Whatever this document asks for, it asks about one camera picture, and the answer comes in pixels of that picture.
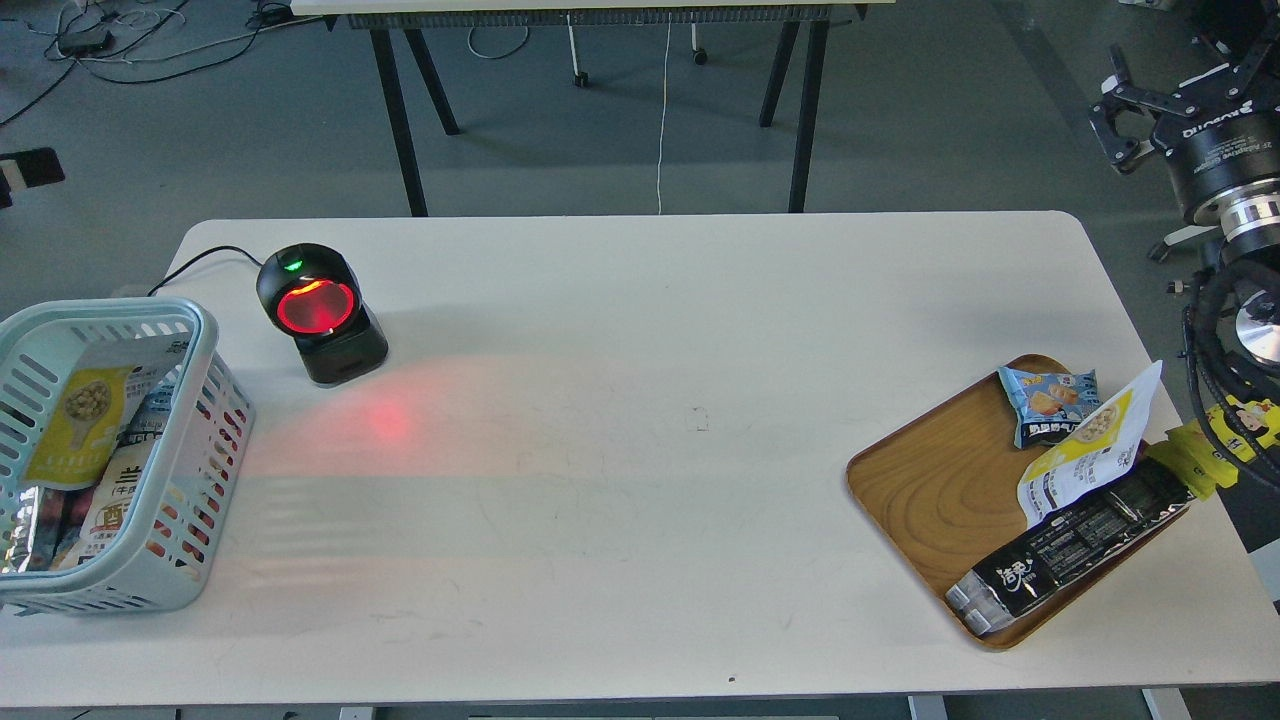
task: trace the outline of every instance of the red scan window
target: red scan window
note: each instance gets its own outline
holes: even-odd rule
[[[321,279],[284,293],[275,315],[296,333],[320,334],[342,325],[355,310],[356,293],[349,287]]]

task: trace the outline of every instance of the black table leg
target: black table leg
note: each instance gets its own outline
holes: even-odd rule
[[[773,124],[773,111],[778,109],[778,95],[782,94],[782,81],[787,77],[787,67],[791,64],[791,50],[796,45],[796,32],[799,29],[799,22],[782,23],[782,36],[778,37],[778,49],[773,54],[773,69],[769,70],[769,85],[764,88],[764,105],[760,106],[762,128]]]
[[[401,176],[404,178],[408,211],[415,218],[425,218],[426,197],[422,195],[422,177],[417,172],[417,155],[413,152],[413,136],[408,128],[408,113],[404,110],[404,96],[401,94],[392,38],[385,29],[369,31],[369,38],[374,44],[378,79],[383,83],[387,117],[392,122],[392,138],[396,140],[396,155],[399,158]]]
[[[796,156],[791,165],[791,200],[787,213],[804,213],[804,196],[809,190],[809,160],[813,158],[813,131],[818,124],[818,96],[822,90],[822,64],[827,56],[827,31],[831,22],[809,24],[809,49],[804,63],[804,86],[800,91],[800,127],[796,129]]]
[[[444,86],[440,85],[440,76],[435,73],[435,63],[431,61],[431,53],[426,49],[422,31],[406,29],[404,38],[408,40],[408,49],[413,51],[413,59],[417,60],[417,72],[422,73],[426,91],[431,94],[431,102],[435,104],[435,114],[440,117],[444,135],[458,135],[462,131],[458,129],[458,123],[453,119],[453,109],[449,108],[449,99],[444,96]]]

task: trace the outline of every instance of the wooden tray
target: wooden tray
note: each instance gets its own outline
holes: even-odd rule
[[[1009,366],[1066,373],[1052,357],[1023,355]],[[1047,448],[1014,447],[1014,410],[996,373],[925,413],[849,461],[849,491],[915,569],[943,612],[991,650],[1007,650],[1155,537],[1151,533],[1098,570],[1059,591],[1016,623],[977,637],[945,594],[979,560],[1027,529],[1015,488]],[[1162,525],[1160,530],[1169,527]]]

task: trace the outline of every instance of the light blue plastic basket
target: light blue plastic basket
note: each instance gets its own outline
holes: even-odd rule
[[[173,610],[204,589],[255,413],[214,350],[218,324],[189,300],[45,302],[0,323],[0,534],[13,530],[22,477],[84,347],[180,332],[191,345],[173,413],[119,534],[72,570],[0,574],[0,603],[64,614]]]

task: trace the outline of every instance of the white table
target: white table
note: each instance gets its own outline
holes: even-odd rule
[[[426,197],[417,167],[417,154],[404,108],[399,70],[392,50],[390,29],[403,29],[422,76],[440,127],[445,135],[458,135],[461,128],[444,92],[435,61],[422,37],[424,27],[559,26],[570,28],[575,83],[586,87],[586,74],[579,70],[573,26],[581,24],[671,24],[707,22],[782,22],[773,67],[760,106],[760,127],[771,127],[777,110],[782,82],[791,64],[800,22],[809,23],[805,50],[800,110],[796,123],[796,150],[791,165],[791,188],[787,197],[790,213],[803,213],[809,188],[809,165],[813,156],[813,135],[818,122],[818,99],[822,92],[822,69],[827,54],[827,32],[832,19],[852,14],[865,15],[872,3],[896,0],[292,0],[297,15],[348,17],[352,27],[367,29],[378,63],[378,78],[392,126],[396,155],[408,201],[410,215],[425,218]]]
[[[177,260],[302,241],[347,256],[387,365],[312,386],[234,254],[170,284],[259,406],[209,585],[170,614],[6,611],[0,703],[1280,679],[1217,501],[996,653],[845,488],[852,455],[1020,354],[1106,393],[1147,365],[1068,215],[216,220]],[[1161,395],[1149,437],[1178,423]]]

